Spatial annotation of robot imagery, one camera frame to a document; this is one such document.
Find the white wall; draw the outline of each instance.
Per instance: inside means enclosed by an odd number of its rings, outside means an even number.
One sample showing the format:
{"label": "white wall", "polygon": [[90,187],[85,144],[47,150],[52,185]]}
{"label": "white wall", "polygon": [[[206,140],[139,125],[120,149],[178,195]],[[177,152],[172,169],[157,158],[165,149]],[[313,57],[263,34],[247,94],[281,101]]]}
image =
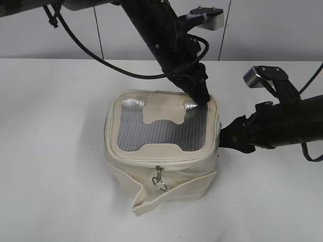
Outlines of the white wall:
{"label": "white wall", "polygon": [[[171,0],[178,15],[198,5],[228,12],[230,0]],[[319,61],[323,56],[322,0],[232,0],[221,60]],[[96,8],[106,59],[153,59],[121,7]],[[100,45],[93,9],[63,10],[71,29],[95,53]],[[112,34],[122,26],[119,34]],[[194,29],[210,42],[206,60],[217,60],[223,29]],[[62,28],[55,30],[42,9],[0,19],[0,57],[88,58]]]}

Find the bag strap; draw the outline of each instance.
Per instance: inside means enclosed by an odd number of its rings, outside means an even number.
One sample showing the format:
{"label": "bag strap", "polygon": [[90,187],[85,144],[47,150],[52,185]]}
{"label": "bag strap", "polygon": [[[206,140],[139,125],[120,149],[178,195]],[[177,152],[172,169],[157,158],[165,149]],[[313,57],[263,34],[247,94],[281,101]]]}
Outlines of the bag strap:
{"label": "bag strap", "polygon": [[185,195],[188,193],[188,191],[190,194],[193,194],[191,195],[192,198],[198,199],[202,197],[216,175],[216,172],[214,171],[208,175],[195,178],[169,190],[168,192],[165,192],[151,202],[145,202],[148,193],[144,186],[124,171],[111,164],[109,164],[109,166],[124,189],[128,192],[136,193],[132,204],[132,211],[136,216],[141,216],[142,214],[150,212],[161,203],[166,202],[174,197]]}

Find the cable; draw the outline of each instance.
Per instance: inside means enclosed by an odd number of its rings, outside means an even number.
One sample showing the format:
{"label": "cable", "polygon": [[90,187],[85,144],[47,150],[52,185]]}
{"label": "cable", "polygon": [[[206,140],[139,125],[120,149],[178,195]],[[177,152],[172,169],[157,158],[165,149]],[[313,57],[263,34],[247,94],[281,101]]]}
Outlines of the cable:
{"label": "cable", "polygon": [[98,21],[97,21],[97,15],[96,15],[95,7],[93,7],[93,10],[94,10],[95,23],[96,23],[97,36],[99,38],[99,43],[100,43],[101,55],[102,55],[102,59],[104,59],[102,42],[101,42],[101,35],[100,35],[99,24],[98,24]]}
{"label": "cable", "polygon": [[315,78],[319,75],[319,73],[322,71],[323,69],[323,63],[320,65],[320,67],[317,69],[317,71],[315,72],[315,74],[312,76],[311,79],[309,79],[309,81],[305,84],[305,86],[298,92],[299,94],[302,94],[309,85],[311,85],[311,83],[315,80]]}
{"label": "cable", "polygon": [[100,57],[98,57],[97,55],[95,55],[93,52],[91,52],[88,48],[86,48],[80,41],[79,39],[74,35],[74,33],[71,31],[71,29],[69,28],[69,26],[67,25],[67,23],[65,22],[63,16],[57,12],[58,8],[57,6],[53,6],[52,7],[54,8],[56,14],[57,14],[57,18],[58,20],[60,21],[60,23],[62,24],[63,28],[65,29],[65,31],[67,32],[67,34],[73,39],[73,41],[85,52],[87,53],[90,57],[92,57],[93,59],[95,59],[96,61],[100,62],[101,64],[117,71],[117,72],[120,72],[124,75],[127,75],[127,76],[130,76],[130,77],[133,77],[133,78],[138,78],[138,79],[144,79],[144,80],[155,80],[155,79],[161,79],[161,78],[165,78],[165,77],[171,77],[171,76],[174,76],[176,74],[179,74],[181,73],[183,70],[191,67],[192,65],[194,65],[195,63],[199,62],[208,52],[209,50],[209,43],[201,38],[201,37],[198,37],[198,36],[195,36],[195,35],[190,35],[189,36],[191,38],[194,38],[200,42],[202,42],[204,45],[205,45],[205,48],[203,50],[203,52],[191,63],[189,64],[186,64],[186,65],[183,65],[175,70],[173,70],[172,72],[170,73],[165,73],[165,74],[160,74],[160,75],[152,75],[152,76],[145,76],[145,75],[139,75],[139,74],[135,74],[135,73],[132,73],[132,72],[128,72],[128,71],[125,71],[119,67],[116,67],[108,62],[106,62],[105,60],[101,59]]}
{"label": "cable", "polygon": [[223,35],[222,35],[222,41],[221,41],[221,47],[220,47],[220,51],[219,51],[218,61],[220,61],[221,54],[222,54],[222,48],[223,48],[223,45],[224,45],[224,38],[226,36],[226,30],[227,30],[227,25],[228,25],[229,13],[230,13],[230,9],[231,9],[231,3],[232,3],[232,0],[230,0],[230,2],[229,2],[228,14],[227,14],[226,22],[225,22],[225,25],[224,25],[224,30],[223,30]]}
{"label": "cable", "polygon": [[302,143],[302,151],[303,155],[306,160],[311,161],[311,162],[320,162],[323,161],[323,155],[321,155],[319,158],[312,159],[309,154],[308,154],[308,148],[307,148],[307,143]]}

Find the metal ring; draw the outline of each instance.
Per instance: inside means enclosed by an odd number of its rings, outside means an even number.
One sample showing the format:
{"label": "metal ring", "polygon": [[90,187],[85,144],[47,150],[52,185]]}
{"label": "metal ring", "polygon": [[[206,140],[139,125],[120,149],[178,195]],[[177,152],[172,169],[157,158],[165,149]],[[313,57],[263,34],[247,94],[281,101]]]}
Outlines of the metal ring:
{"label": "metal ring", "polygon": [[[158,181],[158,178],[157,177],[153,177],[152,179],[152,183],[159,189],[159,190],[161,190],[161,191],[163,191],[163,192],[166,192],[167,190],[168,190],[168,188],[167,188],[167,186],[166,186],[166,184],[162,181],[162,180],[159,180]],[[158,185],[158,183],[161,183],[163,186],[164,186],[164,188],[165,189],[163,189],[163,188],[161,188],[159,185]]]}

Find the bag lid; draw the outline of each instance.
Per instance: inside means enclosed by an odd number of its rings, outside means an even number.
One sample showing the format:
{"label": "bag lid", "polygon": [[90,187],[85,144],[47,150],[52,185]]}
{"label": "bag lid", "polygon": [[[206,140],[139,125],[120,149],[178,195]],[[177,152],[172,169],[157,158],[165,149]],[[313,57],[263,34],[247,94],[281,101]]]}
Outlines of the bag lid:
{"label": "bag lid", "polygon": [[184,93],[128,91],[111,106],[105,126],[109,155],[125,163],[194,163],[212,154],[220,122],[211,97],[198,107]]}

